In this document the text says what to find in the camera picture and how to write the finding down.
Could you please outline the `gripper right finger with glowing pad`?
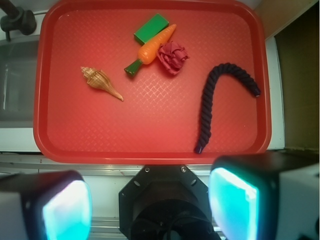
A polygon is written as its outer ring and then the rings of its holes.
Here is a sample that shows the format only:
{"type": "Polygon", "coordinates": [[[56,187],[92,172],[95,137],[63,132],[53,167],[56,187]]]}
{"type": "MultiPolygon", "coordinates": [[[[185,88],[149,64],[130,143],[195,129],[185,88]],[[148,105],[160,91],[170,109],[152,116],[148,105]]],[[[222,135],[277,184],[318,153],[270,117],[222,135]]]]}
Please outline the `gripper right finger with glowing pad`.
{"type": "Polygon", "coordinates": [[[208,200],[228,240],[317,240],[320,157],[305,152],[220,156],[211,166],[208,200]]]}

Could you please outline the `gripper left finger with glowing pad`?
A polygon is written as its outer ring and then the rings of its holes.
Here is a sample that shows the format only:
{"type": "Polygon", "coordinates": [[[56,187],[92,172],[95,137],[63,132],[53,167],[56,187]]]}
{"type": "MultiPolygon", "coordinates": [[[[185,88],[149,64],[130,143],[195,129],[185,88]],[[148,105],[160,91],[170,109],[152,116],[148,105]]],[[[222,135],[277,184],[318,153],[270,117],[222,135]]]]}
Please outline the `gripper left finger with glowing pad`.
{"type": "Polygon", "coordinates": [[[87,240],[92,212],[90,187],[77,171],[0,177],[2,240],[87,240]]]}

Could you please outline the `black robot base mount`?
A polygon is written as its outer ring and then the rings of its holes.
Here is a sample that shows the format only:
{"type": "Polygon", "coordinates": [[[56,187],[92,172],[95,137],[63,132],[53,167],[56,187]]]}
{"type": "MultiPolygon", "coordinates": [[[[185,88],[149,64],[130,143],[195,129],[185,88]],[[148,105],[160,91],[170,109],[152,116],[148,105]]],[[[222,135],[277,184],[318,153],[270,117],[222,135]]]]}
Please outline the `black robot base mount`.
{"type": "Polygon", "coordinates": [[[118,193],[128,240],[219,240],[208,187],[185,165],[146,165],[118,193]]]}

